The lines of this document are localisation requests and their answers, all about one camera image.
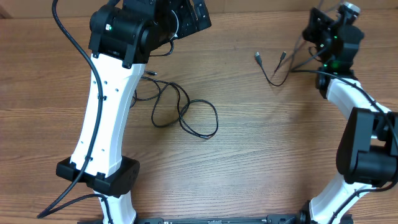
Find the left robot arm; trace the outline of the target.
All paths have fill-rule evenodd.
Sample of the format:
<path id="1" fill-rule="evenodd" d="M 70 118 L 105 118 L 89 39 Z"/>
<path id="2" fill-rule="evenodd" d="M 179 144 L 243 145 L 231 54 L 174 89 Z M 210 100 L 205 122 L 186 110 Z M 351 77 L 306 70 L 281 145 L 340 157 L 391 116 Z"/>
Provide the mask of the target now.
<path id="1" fill-rule="evenodd" d="M 132 98 L 155 49 L 209 28 L 204 1 L 109 1 L 90 19 L 91 85 L 79 142 L 57 164 L 72 185 L 99 198 L 104 223 L 133 223 L 131 189 L 139 163 L 122 154 Z"/>

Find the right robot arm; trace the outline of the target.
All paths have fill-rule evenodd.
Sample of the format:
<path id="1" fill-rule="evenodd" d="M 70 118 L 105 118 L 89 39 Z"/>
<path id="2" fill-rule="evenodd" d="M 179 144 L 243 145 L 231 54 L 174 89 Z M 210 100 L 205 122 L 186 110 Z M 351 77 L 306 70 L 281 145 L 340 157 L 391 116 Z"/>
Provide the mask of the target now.
<path id="1" fill-rule="evenodd" d="M 397 185 L 397 113 L 366 93 L 352 70 L 364 33 L 354 26 L 359 7 L 344 2 L 338 17 L 312 8 L 303 38 L 322 65 L 316 88 L 347 119 L 336 153 L 337 174 L 301 209 L 296 223 L 352 223 L 345 213 L 370 192 Z"/>

